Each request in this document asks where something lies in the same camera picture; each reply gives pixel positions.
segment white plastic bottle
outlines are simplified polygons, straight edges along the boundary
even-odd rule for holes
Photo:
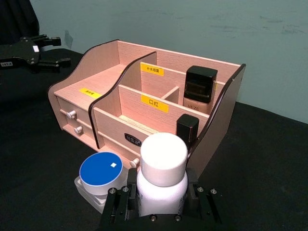
[[[137,175],[139,215],[181,213],[188,178],[187,147],[178,136],[159,132],[141,145]]]

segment blue lid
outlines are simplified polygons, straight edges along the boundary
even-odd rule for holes
[[[82,163],[79,175],[86,184],[100,186],[114,181],[120,175],[122,167],[118,155],[109,152],[95,153]]]

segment small drawer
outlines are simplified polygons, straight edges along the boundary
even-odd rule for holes
[[[67,122],[69,125],[71,125],[74,128],[74,132],[77,135],[82,135],[85,134],[87,136],[89,136],[90,138],[94,139],[94,135],[93,135],[93,131],[92,129],[85,124],[84,122],[80,121],[77,122],[75,119],[67,119]]]
[[[72,117],[73,119],[79,119],[79,120],[85,122],[88,125],[91,124],[90,119],[89,119],[89,114],[88,114],[87,111],[85,111],[85,110],[73,105],[72,103],[69,103],[68,101],[59,98],[59,97],[58,97],[58,101],[59,101],[60,108],[63,111],[65,111],[66,113],[73,115],[74,114],[73,111],[76,112],[75,116]]]

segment black bottle cap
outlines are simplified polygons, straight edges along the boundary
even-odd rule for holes
[[[184,97],[203,103],[211,102],[217,70],[191,66],[186,72]]]
[[[177,120],[177,136],[186,144],[187,148],[197,139],[199,119],[188,114],[183,114]]]

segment black table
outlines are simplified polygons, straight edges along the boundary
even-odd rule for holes
[[[72,59],[60,73],[0,72],[0,229],[94,230],[100,213],[74,179],[95,153],[61,131],[48,87],[73,71],[81,54],[65,49],[44,57]],[[308,125],[236,103],[227,135],[200,177],[223,194],[238,230],[308,230]]]

